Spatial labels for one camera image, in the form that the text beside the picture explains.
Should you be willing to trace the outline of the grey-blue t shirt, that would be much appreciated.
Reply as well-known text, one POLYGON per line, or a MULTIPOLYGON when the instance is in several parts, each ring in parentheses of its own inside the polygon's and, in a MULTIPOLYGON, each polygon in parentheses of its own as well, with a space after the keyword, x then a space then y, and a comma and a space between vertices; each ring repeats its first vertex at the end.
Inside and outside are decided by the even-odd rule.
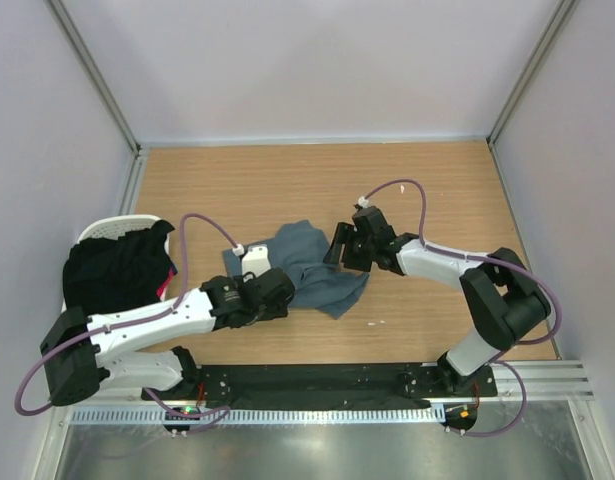
POLYGON ((369 275, 341 271, 323 262, 329 249, 324 232, 309 221, 282 225, 276 234, 248 244, 249 252, 266 248, 266 265, 285 273, 295 288, 292 301, 277 312, 293 309, 318 310, 338 319, 349 311, 365 290, 369 275))

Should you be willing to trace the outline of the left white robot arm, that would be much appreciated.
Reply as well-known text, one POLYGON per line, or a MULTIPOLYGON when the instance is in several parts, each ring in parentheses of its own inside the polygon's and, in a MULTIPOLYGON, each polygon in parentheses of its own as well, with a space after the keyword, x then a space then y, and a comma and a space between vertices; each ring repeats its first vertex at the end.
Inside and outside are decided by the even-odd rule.
POLYGON ((261 276, 217 276, 183 296, 137 309, 86 315, 63 311, 40 344, 51 405, 73 405, 99 390, 151 389, 165 399, 191 398, 199 387, 191 353, 146 348, 185 335, 284 318, 295 287, 279 268, 261 276))

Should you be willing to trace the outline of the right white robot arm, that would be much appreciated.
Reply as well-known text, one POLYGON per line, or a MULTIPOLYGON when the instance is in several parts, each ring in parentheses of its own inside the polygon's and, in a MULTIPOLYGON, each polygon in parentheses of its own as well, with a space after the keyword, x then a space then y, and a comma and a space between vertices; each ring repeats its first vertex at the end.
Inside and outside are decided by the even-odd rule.
POLYGON ((360 272, 377 266, 463 293, 473 327, 437 360, 438 384, 452 396, 463 394, 483 366, 560 312, 553 293, 514 251, 475 253, 434 244, 421 233, 398 235, 375 206, 358 206, 350 223, 337 224, 324 262, 360 272))

